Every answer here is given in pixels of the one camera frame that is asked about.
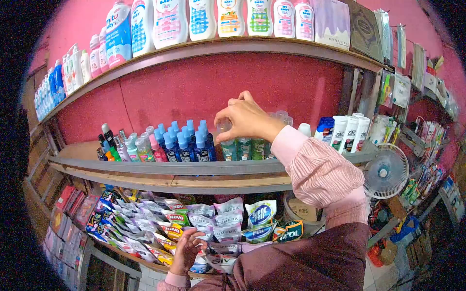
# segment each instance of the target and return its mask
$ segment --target woman's right hand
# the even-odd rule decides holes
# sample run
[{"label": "woman's right hand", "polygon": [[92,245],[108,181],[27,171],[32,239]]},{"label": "woman's right hand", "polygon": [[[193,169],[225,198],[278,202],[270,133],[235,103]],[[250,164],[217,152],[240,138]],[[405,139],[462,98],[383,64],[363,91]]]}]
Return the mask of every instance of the woman's right hand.
[{"label": "woman's right hand", "polygon": [[283,122],[270,117],[262,110],[249,91],[241,92],[238,99],[228,100],[228,107],[216,114],[213,123],[217,126],[226,118],[231,121],[232,128],[220,133],[217,142],[229,141],[237,137],[263,138],[274,142],[275,137],[285,127]]}]

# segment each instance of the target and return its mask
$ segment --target baby powder bottle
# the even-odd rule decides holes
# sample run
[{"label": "baby powder bottle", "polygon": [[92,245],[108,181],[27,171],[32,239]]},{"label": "baby powder bottle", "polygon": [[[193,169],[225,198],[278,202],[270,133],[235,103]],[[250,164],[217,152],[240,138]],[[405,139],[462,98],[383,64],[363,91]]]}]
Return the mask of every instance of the baby powder bottle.
[{"label": "baby powder bottle", "polygon": [[131,7],[131,41],[133,57],[155,51],[152,40],[154,8],[152,0],[134,0]]},{"label": "baby powder bottle", "polygon": [[154,0],[154,29],[156,49],[188,40],[186,0]]},{"label": "baby powder bottle", "polygon": [[249,35],[271,36],[274,31],[272,23],[272,0],[247,0],[247,33]]},{"label": "baby powder bottle", "polygon": [[105,73],[109,70],[109,64],[107,61],[107,45],[105,43],[105,39],[107,38],[107,27],[102,27],[102,30],[99,34],[99,61],[100,61],[100,69],[102,73]]},{"label": "baby powder bottle", "polygon": [[314,41],[314,10],[306,0],[295,5],[296,11],[296,38],[305,41]]},{"label": "baby powder bottle", "polygon": [[243,0],[217,0],[219,19],[217,27],[220,37],[240,36],[246,29],[243,19]]},{"label": "baby powder bottle", "polygon": [[291,2],[277,0],[274,4],[274,17],[275,36],[295,38],[295,8]]},{"label": "baby powder bottle", "polygon": [[133,57],[130,12],[131,8],[124,4],[124,0],[116,0],[107,15],[105,44],[109,68],[117,67]]},{"label": "baby powder bottle", "polygon": [[213,0],[189,0],[189,38],[192,41],[215,37],[217,23],[213,15]]},{"label": "baby powder bottle", "polygon": [[95,78],[98,75],[102,74],[102,70],[100,69],[98,34],[93,35],[90,39],[89,48],[91,50],[89,54],[90,74],[92,78]]}]

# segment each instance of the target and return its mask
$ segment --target detergent pouch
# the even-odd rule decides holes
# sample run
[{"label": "detergent pouch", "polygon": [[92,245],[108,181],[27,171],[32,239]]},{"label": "detergent pouch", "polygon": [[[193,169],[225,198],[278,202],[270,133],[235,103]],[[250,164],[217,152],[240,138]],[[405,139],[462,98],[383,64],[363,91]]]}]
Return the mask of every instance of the detergent pouch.
[{"label": "detergent pouch", "polygon": [[248,243],[263,243],[270,240],[275,226],[277,226],[277,223],[271,223],[252,230],[243,230],[242,234],[246,237]]},{"label": "detergent pouch", "polygon": [[241,240],[241,224],[237,223],[225,227],[214,226],[213,235],[220,243],[226,242],[235,244]]},{"label": "detergent pouch", "polygon": [[233,210],[224,212],[214,217],[217,226],[233,225],[235,223],[243,223],[243,212],[241,210]]},{"label": "detergent pouch", "polygon": [[255,229],[272,222],[277,213],[277,201],[263,200],[251,205],[246,204],[246,211],[249,215],[248,227]]},{"label": "detergent pouch", "polygon": [[240,255],[241,246],[239,244],[229,243],[209,243],[209,249],[213,254],[238,257]]},{"label": "detergent pouch", "polygon": [[233,274],[233,266],[236,262],[235,257],[226,255],[207,255],[209,264],[220,273]]},{"label": "detergent pouch", "polygon": [[208,218],[212,218],[215,215],[215,207],[213,205],[194,204],[186,205],[186,208],[190,213],[204,215]]},{"label": "detergent pouch", "polygon": [[209,226],[215,226],[215,220],[210,219],[206,216],[200,215],[200,214],[194,214],[188,212],[188,217],[189,221],[191,222],[192,225],[195,227],[209,227]]},{"label": "detergent pouch", "polygon": [[241,210],[241,212],[244,213],[243,198],[241,197],[233,198],[222,204],[214,203],[213,205],[215,209],[217,210],[218,214],[222,214],[222,213],[230,212],[234,210]]}]

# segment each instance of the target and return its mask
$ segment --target pink bottle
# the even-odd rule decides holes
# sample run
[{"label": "pink bottle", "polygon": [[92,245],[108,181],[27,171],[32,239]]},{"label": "pink bottle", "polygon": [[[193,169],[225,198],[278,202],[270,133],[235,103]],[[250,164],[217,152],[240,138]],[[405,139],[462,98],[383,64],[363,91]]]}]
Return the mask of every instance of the pink bottle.
[{"label": "pink bottle", "polygon": [[102,73],[107,72],[109,64],[107,62],[107,45],[105,44],[105,38],[107,37],[107,27],[102,27],[99,35],[100,47],[99,47],[99,59],[100,59],[100,70]]}]

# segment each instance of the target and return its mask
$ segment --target woman's left hand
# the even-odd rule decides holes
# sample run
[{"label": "woman's left hand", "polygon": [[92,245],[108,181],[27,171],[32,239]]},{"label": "woman's left hand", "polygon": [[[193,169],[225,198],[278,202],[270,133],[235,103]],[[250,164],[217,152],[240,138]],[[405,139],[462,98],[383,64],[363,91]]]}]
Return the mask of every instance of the woman's left hand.
[{"label": "woman's left hand", "polygon": [[183,231],[176,246],[175,259],[171,265],[170,273],[181,276],[188,275],[198,252],[207,249],[207,242],[201,238],[196,238],[204,235],[206,234],[197,231],[197,228]]}]

